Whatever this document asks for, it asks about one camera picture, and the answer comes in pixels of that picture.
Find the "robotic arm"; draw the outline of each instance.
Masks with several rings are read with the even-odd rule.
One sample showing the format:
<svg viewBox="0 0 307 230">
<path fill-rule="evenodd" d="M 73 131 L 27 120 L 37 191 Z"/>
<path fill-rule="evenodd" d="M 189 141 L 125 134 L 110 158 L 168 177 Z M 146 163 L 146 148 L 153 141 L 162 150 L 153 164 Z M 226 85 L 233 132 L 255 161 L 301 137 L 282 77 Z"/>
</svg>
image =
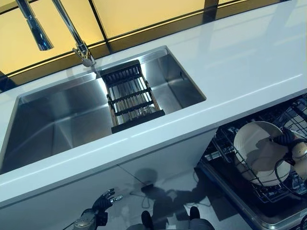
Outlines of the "robotic arm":
<svg viewBox="0 0 307 230">
<path fill-rule="evenodd" d="M 73 223 L 73 230 L 96 230 L 98 226 L 105 226 L 108 217 L 106 210 L 111 207 L 114 202 L 123 198 L 122 195 L 111 197 L 114 194 L 114 188 L 103 193 L 94 202 L 92 208 L 83 211 L 81 217 Z"/>
<path fill-rule="evenodd" d="M 307 180 L 307 139 L 300 138 L 291 130 L 283 128 L 283 135 L 273 139 L 277 144 L 287 146 L 289 151 L 284 160 L 291 164 L 297 174 Z"/>
</svg>

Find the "chrome faucet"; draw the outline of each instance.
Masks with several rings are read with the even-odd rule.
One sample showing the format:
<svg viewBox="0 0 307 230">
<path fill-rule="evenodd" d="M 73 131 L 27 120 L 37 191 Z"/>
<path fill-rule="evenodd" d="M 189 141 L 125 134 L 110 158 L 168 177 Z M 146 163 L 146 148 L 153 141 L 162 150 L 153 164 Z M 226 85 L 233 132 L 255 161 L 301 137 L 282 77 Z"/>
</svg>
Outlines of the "chrome faucet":
<svg viewBox="0 0 307 230">
<path fill-rule="evenodd" d="M 24 17 L 27 20 L 27 23 L 31 29 L 33 37 L 38 45 L 39 50 L 49 50 L 53 48 L 51 41 L 49 40 L 48 36 L 46 35 L 43 27 L 39 23 L 38 19 L 35 17 L 35 14 L 28 3 L 27 0 L 16 0 L 21 12 L 23 13 Z M 65 8 L 63 7 L 60 0 L 52 0 L 55 7 L 57 8 L 59 14 L 61 15 L 63 21 L 65 22 L 67 28 L 69 29 L 71 35 L 76 41 L 77 49 L 73 48 L 72 50 L 81 58 L 82 64 L 85 67 L 91 67 L 92 71 L 96 72 L 95 70 L 95 59 L 91 55 L 87 45 L 85 42 L 80 38 L 76 28 L 72 24 L 71 19 L 69 18 Z"/>
</svg>

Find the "black sink rack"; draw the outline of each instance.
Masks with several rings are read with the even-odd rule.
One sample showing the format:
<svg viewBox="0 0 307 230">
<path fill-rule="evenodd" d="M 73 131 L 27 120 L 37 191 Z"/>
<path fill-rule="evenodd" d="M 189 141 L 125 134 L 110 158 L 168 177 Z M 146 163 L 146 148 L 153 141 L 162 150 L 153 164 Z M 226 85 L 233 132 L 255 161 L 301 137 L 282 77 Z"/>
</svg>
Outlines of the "black sink rack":
<svg viewBox="0 0 307 230">
<path fill-rule="evenodd" d="M 267 121 L 278 127 L 287 127 L 307 136 L 307 94 L 298 98 L 289 100 L 285 103 L 273 106 L 258 113 L 241 118 L 232 123 L 219 127 L 209 147 L 206 149 L 203 160 L 211 161 L 218 157 L 222 157 L 224 162 L 232 164 L 236 167 L 238 164 L 244 164 L 246 171 L 250 171 L 254 176 L 252 180 L 258 180 L 259 185 L 250 183 L 254 194 L 262 203 L 275 203 L 290 193 L 282 185 L 264 186 L 251 167 L 241 156 L 240 152 L 234 147 L 234 139 L 238 130 L 245 124 L 252 121 Z M 235 162 L 235 155 L 240 156 L 240 162 Z M 284 184 L 294 192 L 304 194 L 307 187 L 295 171 L 291 171 Z"/>
<path fill-rule="evenodd" d="M 165 115 L 145 79 L 139 60 L 100 72 L 106 84 L 112 133 Z"/>
</svg>

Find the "shoe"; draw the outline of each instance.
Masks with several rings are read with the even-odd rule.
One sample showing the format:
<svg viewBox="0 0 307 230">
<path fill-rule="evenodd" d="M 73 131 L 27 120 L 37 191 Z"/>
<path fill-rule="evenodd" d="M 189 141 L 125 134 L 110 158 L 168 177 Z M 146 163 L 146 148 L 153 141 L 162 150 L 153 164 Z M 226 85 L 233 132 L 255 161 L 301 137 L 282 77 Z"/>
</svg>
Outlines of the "shoe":
<svg viewBox="0 0 307 230">
<path fill-rule="evenodd" d="M 190 220 L 200 219 L 200 218 L 201 218 L 200 211 L 198 210 L 197 207 L 192 206 L 190 209 Z"/>
<path fill-rule="evenodd" d="M 150 229 L 150 230 L 154 230 L 154 224 L 153 224 L 153 219 L 150 216 L 148 211 L 143 211 L 142 212 L 142 224 Z"/>
</svg>

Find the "sink basin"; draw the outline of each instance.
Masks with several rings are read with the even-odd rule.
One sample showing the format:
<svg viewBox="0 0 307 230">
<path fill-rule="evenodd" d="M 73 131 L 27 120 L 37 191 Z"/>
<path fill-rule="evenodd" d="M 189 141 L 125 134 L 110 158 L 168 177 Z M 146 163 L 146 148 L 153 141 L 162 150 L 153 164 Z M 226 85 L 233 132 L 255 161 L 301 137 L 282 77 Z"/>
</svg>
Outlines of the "sink basin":
<svg viewBox="0 0 307 230">
<path fill-rule="evenodd" d="M 113 63 L 138 59 L 165 114 L 205 100 L 166 47 Z M 111 135 L 113 126 L 103 80 L 93 73 L 16 100 L 6 133 L 1 173 Z"/>
</svg>

